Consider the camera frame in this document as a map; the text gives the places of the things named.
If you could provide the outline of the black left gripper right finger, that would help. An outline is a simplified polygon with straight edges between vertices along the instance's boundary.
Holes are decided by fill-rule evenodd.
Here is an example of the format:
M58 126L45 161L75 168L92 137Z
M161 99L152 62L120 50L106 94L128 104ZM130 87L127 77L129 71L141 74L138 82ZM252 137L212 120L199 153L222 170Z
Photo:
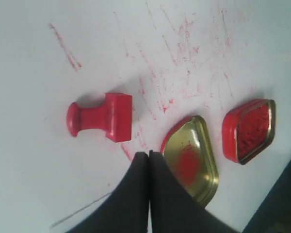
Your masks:
M234 233L200 206L176 180L163 156L149 152L151 225L154 233Z

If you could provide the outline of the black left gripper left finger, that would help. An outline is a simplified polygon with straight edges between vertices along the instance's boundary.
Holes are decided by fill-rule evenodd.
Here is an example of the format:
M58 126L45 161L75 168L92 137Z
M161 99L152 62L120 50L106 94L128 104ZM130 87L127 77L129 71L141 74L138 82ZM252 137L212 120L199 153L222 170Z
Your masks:
M70 233L146 233L149 211L149 157L135 154L110 196Z

